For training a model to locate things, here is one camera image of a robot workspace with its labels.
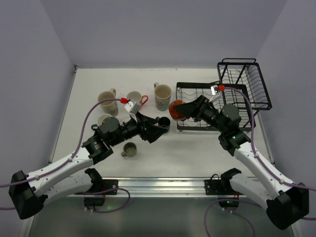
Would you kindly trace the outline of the cream round mug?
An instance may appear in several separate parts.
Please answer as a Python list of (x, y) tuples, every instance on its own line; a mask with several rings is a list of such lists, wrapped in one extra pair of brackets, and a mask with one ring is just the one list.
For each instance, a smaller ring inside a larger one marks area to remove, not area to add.
[(137, 154), (137, 146), (133, 142), (128, 142), (123, 146), (122, 157), (134, 157)]

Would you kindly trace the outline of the beige ceramic mug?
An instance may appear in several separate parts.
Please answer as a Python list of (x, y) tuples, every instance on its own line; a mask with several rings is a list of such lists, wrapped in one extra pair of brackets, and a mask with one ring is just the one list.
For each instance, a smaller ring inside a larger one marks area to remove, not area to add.
[(100, 107), (106, 114), (110, 114), (114, 117), (116, 117), (119, 113), (118, 105), (116, 100), (110, 100), (116, 98), (116, 90), (114, 88), (111, 88), (109, 91), (104, 91), (98, 95), (98, 102), (102, 103), (100, 104)]

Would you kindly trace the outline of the blue round mug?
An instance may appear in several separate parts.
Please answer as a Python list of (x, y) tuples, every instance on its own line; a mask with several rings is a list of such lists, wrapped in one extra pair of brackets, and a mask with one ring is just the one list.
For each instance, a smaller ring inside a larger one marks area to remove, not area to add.
[(169, 131), (170, 130), (170, 124), (171, 124), (171, 121), (167, 117), (160, 117), (158, 119), (158, 127), (160, 127), (160, 128), (164, 128), (164, 129), (167, 129)]

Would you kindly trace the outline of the tall floral cream mug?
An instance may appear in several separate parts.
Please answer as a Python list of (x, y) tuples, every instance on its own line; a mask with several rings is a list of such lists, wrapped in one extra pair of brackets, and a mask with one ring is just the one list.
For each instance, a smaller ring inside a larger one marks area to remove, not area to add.
[(172, 89), (165, 84), (154, 84), (154, 95), (156, 108), (159, 111), (166, 111), (170, 104)]

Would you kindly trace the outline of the orange ceramic mug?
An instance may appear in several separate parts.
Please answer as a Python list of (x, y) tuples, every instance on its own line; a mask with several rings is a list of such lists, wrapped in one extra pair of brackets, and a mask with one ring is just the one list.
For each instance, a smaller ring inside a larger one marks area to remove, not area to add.
[(134, 99), (135, 101), (139, 102), (141, 104), (141, 106), (138, 110), (141, 110), (143, 105), (148, 101), (149, 97), (148, 97), (148, 95), (142, 95), (138, 91), (132, 91), (132, 92), (128, 93), (127, 99), (129, 99), (129, 100)]

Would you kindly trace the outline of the teal ceramic cup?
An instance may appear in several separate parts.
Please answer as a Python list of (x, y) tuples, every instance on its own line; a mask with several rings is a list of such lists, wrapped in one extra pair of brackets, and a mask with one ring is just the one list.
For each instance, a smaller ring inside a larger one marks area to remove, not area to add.
[(104, 123), (105, 119), (111, 118), (111, 117), (112, 117), (111, 114), (103, 114), (103, 115), (101, 115), (101, 116), (98, 118), (97, 123), (96, 123), (96, 124), (93, 124), (93, 125), (91, 126), (91, 129), (92, 129), (93, 131), (95, 131), (98, 126), (100, 126), (100, 125), (102, 125), (102, 124)]

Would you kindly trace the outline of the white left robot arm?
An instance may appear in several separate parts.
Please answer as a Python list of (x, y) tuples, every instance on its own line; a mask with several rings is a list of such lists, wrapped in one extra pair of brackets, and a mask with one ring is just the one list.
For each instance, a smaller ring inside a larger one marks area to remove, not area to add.
[(168, 132), (158, 125), (158, 118), (141, 113), (120, 123), (109, 117), (98, 126), (87, 141), (66, 157), (37, 171), (22, 170), (12, 175), (8, 194), (21, 220), (39, 213), (45, 204), (75, 193), (92, 192), (102, 186), (102, 178), (92, 168), (113, 154), (112, 147), (139, 136), (149, 143)]

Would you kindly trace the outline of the orange round mug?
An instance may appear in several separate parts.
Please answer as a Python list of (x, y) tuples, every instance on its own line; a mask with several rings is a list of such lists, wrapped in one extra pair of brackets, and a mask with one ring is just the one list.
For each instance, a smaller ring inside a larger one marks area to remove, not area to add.
[(182, 105), (184, 102), (182, 100), (175, 100), (172, 103), (170, 103), (170, 105), (168, 106), (168, 110), (170, 113), (170, 116), (172, 117), (173, 120), (175, 121), (185, 121), (186, 117), (179, 113), (178, 111), (176, 111), (174, 109), (175, 106), (177, 105)]

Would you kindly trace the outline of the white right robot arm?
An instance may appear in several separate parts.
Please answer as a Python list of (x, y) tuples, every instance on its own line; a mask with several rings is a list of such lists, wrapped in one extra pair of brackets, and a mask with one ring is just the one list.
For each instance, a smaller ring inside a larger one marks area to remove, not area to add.
[(231, 177), (221, 176), (228, 185), (263, 209), (271, 222), (284, 230), (309, 213), (309, 190), (303, 184), (295, 184), (278, 171), (254, 146), (240, 128), (239, 110), (232, 104), (217, 110), (204, 96), (190, 103), (176, 103), (169, 106), (174, 120), (193, 119), (203, 121), (220, 132), (218, 137), (221, 147), (231, 156), (243, 163), (260, 182), (256, 185), (240, 171), (235, 170)]

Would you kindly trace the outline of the clear glass cup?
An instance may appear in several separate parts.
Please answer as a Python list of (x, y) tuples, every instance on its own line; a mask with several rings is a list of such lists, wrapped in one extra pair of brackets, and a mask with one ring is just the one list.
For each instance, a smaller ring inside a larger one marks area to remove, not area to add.
[(131, 119), (130, 116), (124, 117), (124, 118), (122, 118), (122, 122), (127, 123), (128, 121), (130, 121), (130, 119)]

